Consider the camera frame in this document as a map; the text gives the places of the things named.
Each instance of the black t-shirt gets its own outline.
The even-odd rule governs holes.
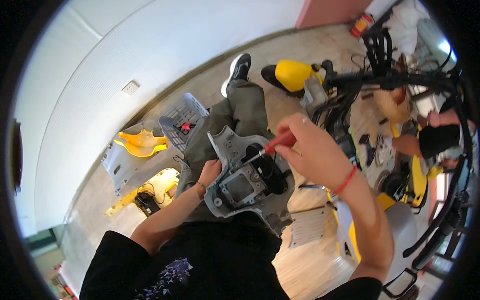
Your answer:
[[[288,299],[271,261],[281,239],[235,223],[184,223],[153,256],[107,231],[88,268],[81,300]],[[358,278],[319,299],[375,300],[382,284]]]

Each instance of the white sole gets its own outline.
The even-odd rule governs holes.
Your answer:
[[[232,63],[230,64],[230,76],[222,83],[222,88],[220,89],[220,91],[222,92],[222,96],[225,97],[225,98],[227,98],[227,85],[228,85],[228,83],[230,82],[230,80],[233,76],[233,70],[235,70],[235,65],[239,61],[240,57],[242,57],[242,55],[244,55],[244,54],[245,53],[242,53],[242,54],[238,55],[232,61]]]

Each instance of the black sneaker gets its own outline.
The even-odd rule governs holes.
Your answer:
[[[248,53],[242,53],[238,55],[230,65],[230,76],[222,84],[222,95],[227,97],[227,86],[228,84],[237,79],[243,79],[248,81],[248,70],[252,65],[252,58]]]

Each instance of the screwdriver handle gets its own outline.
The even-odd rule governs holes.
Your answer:
[[[268,155],[272,155],[275,153],[275,146],[276,145],[283,145],[286,147],[293,147],[295,143],[297,142],[297,139],[293,135],[293,133],[290,130],[285,131],[281,135],[274,137],[268,144],[265,146],[264,151]]]

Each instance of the bracelet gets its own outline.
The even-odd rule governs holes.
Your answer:
[[[204,190],[207,189],[207,187],[203,183],[197,181],[197,184],[200,185]]]
[[[342,185],[340,185],[340,187],[338,189],[333,191],[333,193],[338,195],[341,192],[343,192],[343,190],[347,187],[347,185],[350,183],[350,181],[352,181],[352,177],[353,177],[353,175],[355,175],[356,171],[357,171],[357,166],[355,165],[355,166],[353,166],[353,170],[348,175],[347,180],[345,180],[345,182],[343,182]]]

